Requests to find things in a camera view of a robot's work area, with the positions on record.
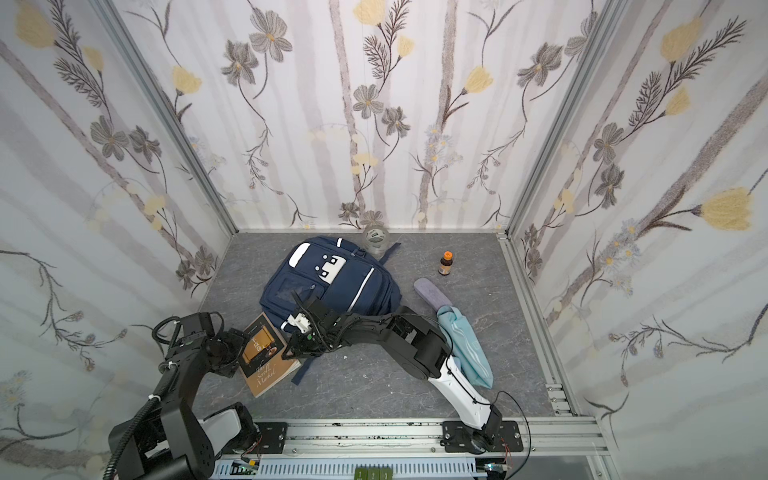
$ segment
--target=brown medicine bottle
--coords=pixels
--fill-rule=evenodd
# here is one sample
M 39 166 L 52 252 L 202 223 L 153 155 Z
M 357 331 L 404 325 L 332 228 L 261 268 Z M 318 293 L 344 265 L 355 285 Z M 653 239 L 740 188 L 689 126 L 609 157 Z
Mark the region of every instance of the brown medicine bottle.
M 440 259 L 440 274 L 448 275 L 451 273 L 451 265 L 453 265 L 453 253 L 445 252 Z

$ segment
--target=wall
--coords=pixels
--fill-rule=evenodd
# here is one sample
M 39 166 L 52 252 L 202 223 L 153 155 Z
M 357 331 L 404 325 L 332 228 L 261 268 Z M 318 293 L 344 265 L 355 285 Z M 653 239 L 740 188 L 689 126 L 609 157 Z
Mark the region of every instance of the wall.
M 0 12 L 0 476 L 100 478 L 229 238 L 87 2 Z
M 622 478 L 768 467 L 766 25 L 765 2 L 630 2 L 515 231 Z
M 506 227 L 602 2 L 115 4 L 238 226 L 338 230 Z

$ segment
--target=book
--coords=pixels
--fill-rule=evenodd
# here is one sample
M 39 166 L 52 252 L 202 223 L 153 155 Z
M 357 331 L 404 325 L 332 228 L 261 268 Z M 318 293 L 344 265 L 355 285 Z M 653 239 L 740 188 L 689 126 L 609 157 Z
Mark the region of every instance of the book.
M 245 329 L 248 343 L 243 355 L 237 360 L 254 397 L 259 397 L 298 369 L 299 360 L 283 360 L 286 341 L 265 313 L 261 313 Z

